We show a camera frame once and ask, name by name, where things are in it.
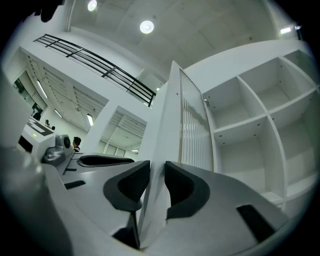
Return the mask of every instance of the ceiling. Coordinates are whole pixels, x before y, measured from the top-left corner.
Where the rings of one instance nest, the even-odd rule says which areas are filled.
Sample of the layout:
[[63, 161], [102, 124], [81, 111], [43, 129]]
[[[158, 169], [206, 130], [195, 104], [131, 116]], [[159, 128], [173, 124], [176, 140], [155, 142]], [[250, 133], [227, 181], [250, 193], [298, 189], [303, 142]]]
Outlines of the ceiling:
[[[105, 37], [170, 70], [182, 68], [237, 46], [276, 39], [274, 24], [263, 0], [77, 0], [71, 26]], [[150, 34], [140, 31], [145, 20]]]
[[[71, 79], [62, 79], [53, 68], [43, 66], [37, 59], [24, 55], [27, 73], [33, 85], [39, 80], [48, 96], [50, 107], [62, 118], [88, 132], [91, 128], [87, 114], [96, 120], [108, 100], [92, 90], [84, 90]], [[127, 115], [116, 111], [105, 128], [101, 141], [124, 150], [138, 150], [146, 126]]]

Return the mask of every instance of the balcony railing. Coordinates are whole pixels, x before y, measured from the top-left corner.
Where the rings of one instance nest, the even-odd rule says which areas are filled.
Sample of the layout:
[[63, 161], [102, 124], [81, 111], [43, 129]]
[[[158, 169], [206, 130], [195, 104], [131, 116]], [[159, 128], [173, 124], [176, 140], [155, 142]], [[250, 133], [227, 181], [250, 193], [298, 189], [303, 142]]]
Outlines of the balcony railing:
[[66, 58], [71, 58], [77, 63], [85, 65], [91, 71], [101, 75], [101, 77], [113, 81], [114, 84], [129, 92], [138, 100], [146, 103], [148, 107], [150, 107], [156, 95], [142, 82], [117, 65], [75, 43], [49, 34], [39, 37], [34, 42], [39, 42], [47, 48], [62, 53]]

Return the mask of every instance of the recessed ceiling light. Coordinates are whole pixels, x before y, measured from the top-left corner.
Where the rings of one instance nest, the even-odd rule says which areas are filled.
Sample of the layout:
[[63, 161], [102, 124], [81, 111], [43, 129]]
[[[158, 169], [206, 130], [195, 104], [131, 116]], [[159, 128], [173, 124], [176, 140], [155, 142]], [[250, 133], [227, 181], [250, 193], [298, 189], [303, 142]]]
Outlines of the recessed ceiling light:
[[62, 118], [62, 116], [59, 114], [59, 112], [58, 111], [56, 111], [56, 110], [54, 110], [58, 115], [59, 115], [59, 117], [61, 117]]
[[140, 30], [142, 33], [149, 34], [154, 30], [154, 24], [150, 20], [145, 20], [140, 24]]
[[97, 3], [96, 0], [91, 0], [91, 1], [88, 3], [88, 10], [89, 10], [90, 12], [92, 12], [94, 9], [97, 8], [97, 5], [98, 5], [98, 3]]
[[48, 96], [46, 95], [45, 90], [42, 88], [41, 83], [39, 82], [39, 80], [37, 80], [36, 82], [38, 83], [38, 85], [39, 85], [42, 93], [44, 94], [44, 96], [48, 99]]
[[290, 28], [290, 27], [286, 27], [286, 28], [281, 29], [281, 30], [280, 30], [280, 33], [281, 33], [281, 34], [284, 34], [284, 33], [290, 32], [290, 31], [291, 31], [291, 28]]
[[90, 124], [91, 126], [93, 126], [93, 125], [94, 125], [94, 119], [92, 118], [92, 115], [87, 114], [86, 117], [87, 117], [88, 120], [89, 120], [89, 124]]

